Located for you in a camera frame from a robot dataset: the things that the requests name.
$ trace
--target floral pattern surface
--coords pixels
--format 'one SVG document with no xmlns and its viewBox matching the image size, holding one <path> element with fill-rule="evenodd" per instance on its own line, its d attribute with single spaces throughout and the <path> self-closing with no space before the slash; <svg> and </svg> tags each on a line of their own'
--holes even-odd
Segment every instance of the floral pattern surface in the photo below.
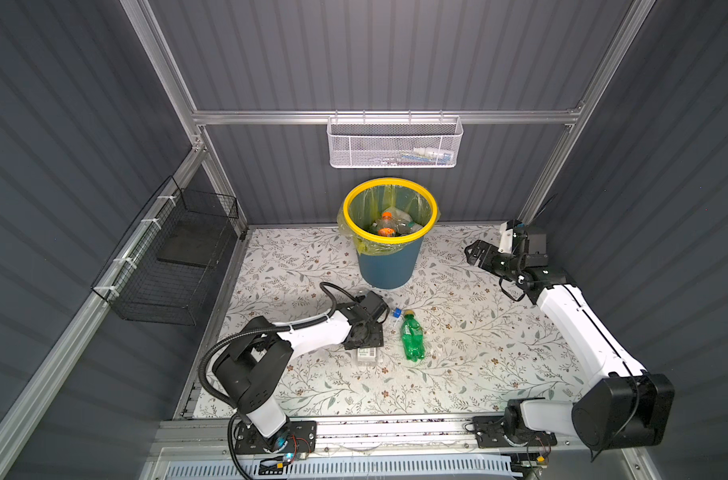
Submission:
<svg viewBox="0 0 728 480">
<path fill-rule="evenodd" d="M 292 361 L 275 390 L 282 408 L 291 416 L 489 412 L 510 398 L 580 398 L 586 379 L 553 323 L 528 299 L 512 302 L 495 276 L 465 262 L 463 249 L 477 239 L 496 244 L 497 227 L 436 226 L 411 279 L 395 290 L 375 289 L 391 308 L 415 311 L 425 330 L 424 360 L 406 359 L 401 320 L 390 316 L 374 363 L 359 363 L 342 346 Z M 325 311 L 329 299 L 318 288 L 324 280 L 353 293 L 371 288 L 350 240 L 336 228 L 255 230 L 220 338 L 254 316 L 286 322 Z M 219 387 L 211 373 L 209 379 Z M 200 393 L 195 418 L 230 414 Z"/>
</svg>

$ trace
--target wire basket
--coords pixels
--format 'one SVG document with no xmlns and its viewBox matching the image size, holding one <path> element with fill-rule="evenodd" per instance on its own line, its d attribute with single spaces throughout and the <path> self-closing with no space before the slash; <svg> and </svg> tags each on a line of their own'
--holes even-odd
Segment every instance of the wire basket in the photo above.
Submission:
<svg viewBox="0 0 728 480">
<path fill-rule="evenodd" d="M 340 123 L 330 117 L 326 132 L 334 168 L 452 168 L 463 129 L 459 117 L 434 123 Z"/>
<path fill-rule="evenodd" d="M 234 197 L 178 189 L 129 254 L 113 260 L 122 265 L 112 286 L 93 285 L 94 292 L 124 320 L 205 322 L 219 287 L 215 270 L 238 237 L 236 219 Z"/>
</svg>

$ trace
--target green plastic bottle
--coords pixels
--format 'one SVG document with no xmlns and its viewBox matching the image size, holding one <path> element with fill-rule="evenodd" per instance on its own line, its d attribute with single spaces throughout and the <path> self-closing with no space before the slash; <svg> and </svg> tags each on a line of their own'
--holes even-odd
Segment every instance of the green plastic bottle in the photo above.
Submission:
<svg viewBox="0 0 728 480">
<path fill-rule="evenodd" d="M 401 340 L 404 342 L 404 352 L 407 359 L 416 362 L 425 358 L 425 344 L 422 341 L 422 327 L 415 319 L 415 312 L 404 312 L 404 323 L 401 324 Z"/>
</svg>

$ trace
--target striped gray wall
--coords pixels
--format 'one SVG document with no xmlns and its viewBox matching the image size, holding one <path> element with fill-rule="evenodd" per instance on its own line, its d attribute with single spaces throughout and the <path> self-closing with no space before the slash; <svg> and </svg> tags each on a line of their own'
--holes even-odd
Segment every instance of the striped gray wall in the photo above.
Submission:
<svg viewBox="0 0 728 480">
<path fill-rule="evenodd" d="M 118 2 L 0 0 L 0 420 L 189 148 Z M 133 478 L 197 334 L 109 316 L 8 478 Z"/>
<path fill-rule="evenodd" d="M 455 168 L 342 169 L 329 165 L 324 126 L 207 127 L 250 224 L 335 222 L 348 192 L 380 177 L 426 187 L 445 221 L 517 216 L 563 129 L 468 125 Z"/>
<path fill-rule="evenodd" d="M 728 478 L 728 1 L 657 2 L 537 224 L 676 399 L 669 479 Z"/>
<path fill-rule="evenodd" d="M 627 0 L 153 0 L 199 110 L 572 108 Z"/>
</svg>

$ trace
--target trash can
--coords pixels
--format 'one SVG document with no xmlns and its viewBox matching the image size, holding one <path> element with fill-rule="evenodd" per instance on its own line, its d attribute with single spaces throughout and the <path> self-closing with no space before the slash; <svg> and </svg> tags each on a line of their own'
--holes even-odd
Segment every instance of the trash can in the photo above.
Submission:
<svg viewBox="0 0 728 480">
<path fill-rule="evenodd" d="M 370 233 L 369 226 L 390 206 L 406 212 L 423 227 L 403 236 Z M 425 187 L 402 178 L 378 178 L 351 190 L 340 208 L 337 223 L 340 232 L 351 238 L 356 247 L 364 280 L 389 290 L 409 281 L 423 237 L 436 225 L 439 215 L 436 200 Z"/>
</svg>

